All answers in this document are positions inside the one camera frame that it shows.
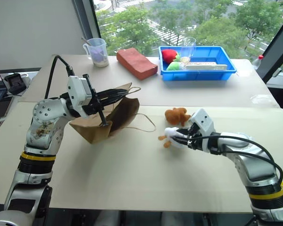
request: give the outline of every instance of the smartphone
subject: smartphone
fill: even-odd
[[[5,97],[0,100],[0,118],[7,115],[11,100],[12,97]]]

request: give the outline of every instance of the clear plastic cup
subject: clear plastic cup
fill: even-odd
[[[183,38],[180,49],[180,62],[187,63],[191,61],[191,57],[196,48],[196,39],[193,37]]]
[[[89,39],[87,43],[83,44],[86,54],[90,55],[93,63],[97,67],[106,67],[109,65],[108,54],[106,49],[106,42],[100,38]]]

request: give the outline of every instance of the black cable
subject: black cable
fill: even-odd
[[[250,226],[257,219],[256,216],[253,216],[244,226]]]
[[[242,137],[214,135],[214,136],[205,136],[205,137],[192,137],[192,138],[190,138],[190,140],[199,140],[199,139],[203,140],[203,139],[208,139],[208,138],[230,138],[230,139],[242,140],[242,141],[251,143],[251,144],[261,148],[261,150],[266,153],[266,155],[270,158],[270,160],[274,161],[272,155],[269,153],[269,151],[266,148],[264,148],[262,145],[258,144],[255,141],[248,140],[248,139],[245,139],[245,138],[242,138]]]
[[[50,89],[50,85],[51,85],[51,80],[52,80],[52,76],[53,76],[53,71],[55,70],[56,63],[57,63],[58,59],[66,66],[66,70],[67,70],[68,76],[75,75],[73,70],[72,70],[72,67],[61,56],[56,55],[55,58],[52,61],[52,65],[51,65],[51,69],[50,69],[50,73],[49,73],[49,78],[48,78],[48,82],[47,82],[47,88],[46,88],[45,97],[44,97],[45,99],[48,98],[49,89]]]
[[[191,137],[189,140],[203,140],[203,139],[208,139],[208,138],[231,138],[231,139],[237,139],[237,140],[246,141],[248,143],[254,144],[257,147],[261,148],[268,155],[268,157],[270,156],[269,157],[270,159],[264,158],[264,157],[256,155],[256,154],[245,153],[245,152],[238,152],[238,151],[221,151],[221,153],[236,153],[236,154],[248,155],[248,156],[251,156],[251,157],[254,157],[254,158],[258,158],[258,159],[264,160],[264,161],[272,164],[274,167],[276,167],[279,170],[279,172],[280,172],[279,184],[282,183],[282,181],[283,181],[283,170],[282,170],[282,168],[278,164],[276,164],[274,162],[273,158],[271,157],[271,154],[263,146],[261,146],[260,144],[257,144],[256,142],[254,142],[252,140],[244,139],[244,138],[241,138],[241,137],[222,136],[222,135],[205,136],[205,137]]]

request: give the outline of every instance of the brown plush toy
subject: brown plush toy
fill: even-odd
[[[171,125],[178,125],[181,123],[181,126],[184,126],[184,123],[190,118],[190,115],[186,113],[187,109],[183,107],[173,108],[173,110],[166,110],[165,117]]]

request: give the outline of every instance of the red strawberry toy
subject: red strawberry toy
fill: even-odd
[[[173,49],[164,49],[161,51],[162,59],[167,62],[168,64],[172,63],[173,60],[176,59],[178,55],[177,52]]]

